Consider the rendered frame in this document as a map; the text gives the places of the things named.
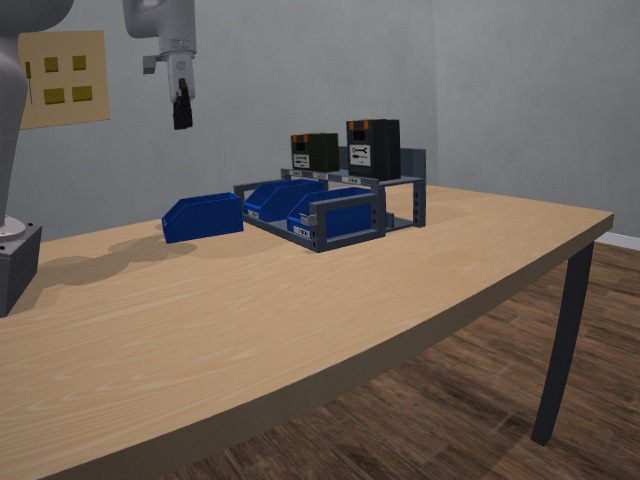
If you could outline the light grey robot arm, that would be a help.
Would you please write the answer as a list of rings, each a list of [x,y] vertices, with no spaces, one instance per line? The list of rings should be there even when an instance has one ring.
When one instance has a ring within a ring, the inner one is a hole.
[[[73,2],[0,0],[0,243],[22,238],[26,229],[21,221],[5,215],[28,92],[18,55],[19,34],[56,26],[67,16]],[[154,74],[155,62],[169,54],[197,53],[194,0],[122,0],[122,5],[126,30],[132,38],[159,40],[159,55],[143,56],[143,74]]]

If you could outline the black tool case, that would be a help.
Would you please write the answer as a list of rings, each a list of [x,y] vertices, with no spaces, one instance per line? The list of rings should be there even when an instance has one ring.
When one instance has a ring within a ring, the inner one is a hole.
[[[399,120],[346,121],[348,175],[401,179]]]

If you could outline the dark green tool case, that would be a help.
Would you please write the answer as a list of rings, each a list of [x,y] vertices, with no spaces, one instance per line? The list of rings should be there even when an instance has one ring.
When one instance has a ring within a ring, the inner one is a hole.
[[[291,151],[295,170],[340,171],[338,133],[291,135]]]

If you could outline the blue bin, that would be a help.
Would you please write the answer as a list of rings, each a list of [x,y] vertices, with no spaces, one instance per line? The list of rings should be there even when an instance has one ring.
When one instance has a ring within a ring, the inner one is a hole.
[[[370,189],[349,187],[308,193],[289,213],[289,229],[311,239],[311,226],[302,225],[300,216],[300,213],[310,216],[309,203],[365,193],[370,193]],[[367,229],[371,229],[371,204],[326,212],[327,239]]]
[[[260,184],[246,199],[245,211],[247,215],[267,223],[285,220],[307,193],[320,191],[323,191],[323,182],[307,179]]]
[[[244,231],[241,197],[231,192],[180,199],[161,220],[167,244]]]

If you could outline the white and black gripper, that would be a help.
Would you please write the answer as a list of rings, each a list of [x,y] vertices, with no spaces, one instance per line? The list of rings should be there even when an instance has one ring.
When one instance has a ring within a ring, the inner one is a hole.
[[[193,59],[195,59],[195,55],[190,53],[169,54],[169,56],[162,58],[162,61],[167,62],[169,93],[171,103],[173,103],[175,130],[187,129],[193,126],[192,109],[190,109],[190,102],[195,98]],[[182,68],[179,68],[179,65],[182,65]]]

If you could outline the grey shelf rack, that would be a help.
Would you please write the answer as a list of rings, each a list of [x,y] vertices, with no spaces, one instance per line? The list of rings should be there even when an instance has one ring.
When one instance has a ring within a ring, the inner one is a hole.
[[[401,179],[380,181],[379,179],[349,176],[347,146],[339,146],[340,171],[314,172],[281,168],[281,179],[233,185],[234,192],[241,197],[243,221],[300,245],[321,253],[377,238],[385,233],[408,227],[426,226],[426,149],[400,148]],[[290,176],[288,176],[290,175]],[[309,203],[310,215],[301,214],[301,224],[311,226],[311,239],[287,230],[287,219],[264,222],[244,213],[244,191],[255,190],[260,184],[291,180],[291,176],[318,179],[323,181],[323,191],[328,189],[328,181],[371,187],[371,193],[354,195]],[[417,182],[417,183],[416,183]],[[385,187],[413,183],[413,221],[394,217],[386,212],[385,229]],[[327,239],[326,213],[338,209],[371,204],[371,229],[345,234]]]

